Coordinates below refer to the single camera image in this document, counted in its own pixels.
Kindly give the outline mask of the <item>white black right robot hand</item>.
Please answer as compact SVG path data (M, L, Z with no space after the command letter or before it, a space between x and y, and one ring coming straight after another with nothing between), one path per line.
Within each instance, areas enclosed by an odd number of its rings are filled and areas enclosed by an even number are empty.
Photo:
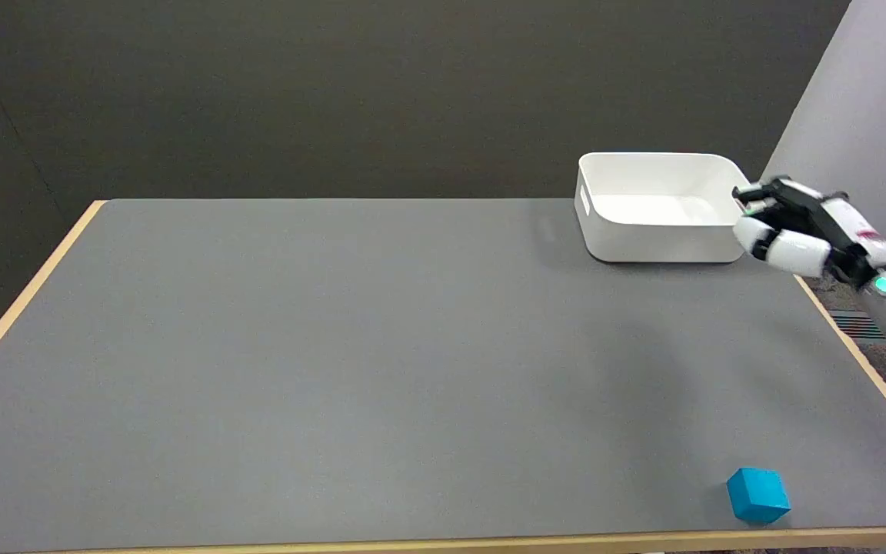
M886 239L846 192L823 194L777 176L734 187L738 244L754 259L803 277L830 275L860 289L886 271Z

